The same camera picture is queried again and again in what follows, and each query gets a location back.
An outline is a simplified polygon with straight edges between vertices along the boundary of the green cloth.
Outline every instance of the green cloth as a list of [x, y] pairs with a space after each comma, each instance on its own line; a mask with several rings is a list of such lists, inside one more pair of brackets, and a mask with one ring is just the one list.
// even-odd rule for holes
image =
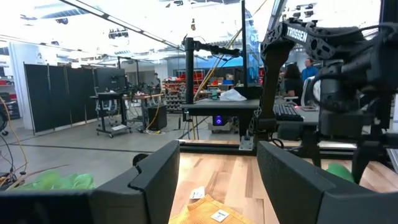
[[32, 183], [24, 184], [16, 190], [83, 190], [94, 188], [94, 178], [91, 174], [72, 174], [68, 177], [62, 177], [57, 171], [48, 170], [41, 173]]
[[350, 182], [354, 182], [351, 172], [341, 164], [331, 162], [329, 163], [329, 168], [326, 171]]

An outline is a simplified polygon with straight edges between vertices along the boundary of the black curtain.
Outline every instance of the black curtain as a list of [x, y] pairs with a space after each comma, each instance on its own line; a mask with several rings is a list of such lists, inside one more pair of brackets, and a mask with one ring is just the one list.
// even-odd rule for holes
[[35, 132], [97, 118], [93, 69], [25, 65]]
[[83, 68], [67, 67], [68, 90], [70, 98], [70, 114], [72, 123], [86, 120], [85, 114], [85, 84], [83, 78]]
[[57, 128], [72, 124], [65, 67], [50, 66], [49, 71], [53, 126]]
[[83, 75], [82, 75], [82, 83], [84, 83], [84, 99], [85, 99], [85, 105], [86, 105], [86, 117], [87, 120], [95, 119], [97, 118], [97, 113], [95, 111], [95, 100], [91, 99], [91, 96], [95, 96], [95, 91], [94, 91], [94, 75], [93, 72], [95, 70], [91, 68], [83, 68]]
[[50, 103], [49, 68], [47, 65], [25, 64], [26, 82], [30, 107], [34, 121], [34, 131], [54, 128]]

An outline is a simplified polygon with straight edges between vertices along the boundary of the white plastic bag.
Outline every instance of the white plastic bag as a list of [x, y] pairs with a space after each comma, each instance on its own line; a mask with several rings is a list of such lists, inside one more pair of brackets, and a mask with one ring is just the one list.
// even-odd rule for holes
[[246, 97], [242, 96], [238, 91], [230, 89], [221, 93], [220, 101], [245, 101]]

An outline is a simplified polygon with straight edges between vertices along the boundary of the computer monitor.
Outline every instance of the computer monitor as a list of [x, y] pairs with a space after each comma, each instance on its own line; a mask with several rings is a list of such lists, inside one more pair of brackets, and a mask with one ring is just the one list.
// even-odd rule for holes
[[126, 75], [120, 68], [97, 68], [95, 71], [97, 92], [126, 89]]

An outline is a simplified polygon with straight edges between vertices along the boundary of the wooden tabletop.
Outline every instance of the wooden tabletop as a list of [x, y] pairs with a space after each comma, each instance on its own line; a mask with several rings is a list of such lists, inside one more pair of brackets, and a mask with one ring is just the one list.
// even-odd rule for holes
[[[240, 145], [239, 141], [222, 141], [222, 140], [191, 140], [191, 139], [179, 139], [180, 142], [186, 142], [190, 144], [228, 144], [238, 146]], [[300, 141], [286, 141], [283, 140], [283, 143], [287, 147], [299, 147]], [[329, 142], [329, 141], [321, 141], [319, 143], [320, 147], [327, 147], [327, 148], [356, 148], [354, 144], [349, 143], [341, 143], [341, 142]]]
[[[322, 160], [322, 168], [326, 169], [332, 161]], [[351, 169], [351, 161], [333, 162]], [[397, 191], [398, 175], [378, 162], [371, 162], [363, 174], [361, 185], [378, 192]], [[206, 194], [256, 224], [279, 223], [262, 184], [255, 157], [182, 153], [170, 217], [193, 203], [189, 199], [191, 191], [202, 186]]]

